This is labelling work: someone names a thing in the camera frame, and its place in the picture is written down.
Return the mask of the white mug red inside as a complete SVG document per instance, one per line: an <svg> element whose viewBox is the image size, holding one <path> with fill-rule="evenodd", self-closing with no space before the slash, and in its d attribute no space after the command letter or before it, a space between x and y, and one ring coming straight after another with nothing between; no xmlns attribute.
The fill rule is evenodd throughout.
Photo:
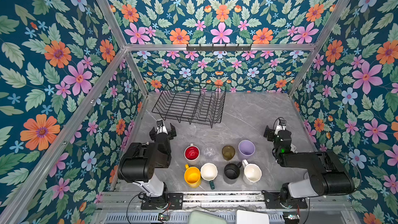
<svg viewBox="0 0 398 224"><path fill-rule="evenodd" d="M190 166L196 165L200 160L200 150L197 146L190 144L184 151L184 157Z"/></svg>

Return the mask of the black wire dish rack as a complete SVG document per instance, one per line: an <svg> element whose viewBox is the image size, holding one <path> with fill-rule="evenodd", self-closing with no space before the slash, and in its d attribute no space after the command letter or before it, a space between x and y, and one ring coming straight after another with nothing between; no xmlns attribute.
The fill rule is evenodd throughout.
<svg viewBox="0 0 398 224"><path fill-rule="evenodd" d="M170 79L152 112L163 120L213 127L221 123L227 89L221 85Z"/></svg>

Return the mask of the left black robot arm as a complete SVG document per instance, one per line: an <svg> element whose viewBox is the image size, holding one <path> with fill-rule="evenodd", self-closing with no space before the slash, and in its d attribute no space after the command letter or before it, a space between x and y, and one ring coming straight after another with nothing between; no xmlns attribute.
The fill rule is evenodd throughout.
<svg viewBox="0 0 398 224"><path fill-rule="evenodd" d="M176 137L171 124L166 128L163 120L149 132L152 142L131 143L122 156L118 167L118 178L140 187L148 197L159 198L167 195L167 186L155 175L155 169L167 169L171 164L170 141Z"/></svg>

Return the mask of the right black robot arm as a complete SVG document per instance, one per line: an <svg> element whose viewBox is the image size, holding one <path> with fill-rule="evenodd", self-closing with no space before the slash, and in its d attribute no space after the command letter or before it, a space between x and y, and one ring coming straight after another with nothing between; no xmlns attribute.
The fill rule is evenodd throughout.
<svg viewBox="0 0 398 224"><path fill-rule="evenodd" d="M355 192L353 179L334 152L293 152L291 132L283 125L266 127L264 137L273 143L272 155L281 167L305 169L308 173L308 178L283 184L275 199L281 206L296 205L305 198Z"/></svg>

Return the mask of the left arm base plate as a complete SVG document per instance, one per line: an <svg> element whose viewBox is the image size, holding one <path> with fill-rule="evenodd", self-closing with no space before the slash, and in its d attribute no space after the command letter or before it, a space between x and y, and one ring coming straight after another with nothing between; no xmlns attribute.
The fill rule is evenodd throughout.
<svg viewBox="0 0 398 224"><path fill-rule="evenodd" d="M142 199L141 210L180 210L183 205L183 193L167 193L160 197Z"/></svg>

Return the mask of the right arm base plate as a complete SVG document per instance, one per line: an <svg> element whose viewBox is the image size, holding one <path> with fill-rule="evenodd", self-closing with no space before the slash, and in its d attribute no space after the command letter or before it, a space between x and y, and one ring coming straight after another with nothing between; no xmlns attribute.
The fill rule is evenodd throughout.
<svg viewBox="0 0 398 224"><path fill-rule="evenodd" d="M308 209L305 198L289 198L280 192L261 191L267 209Z"/></svg>

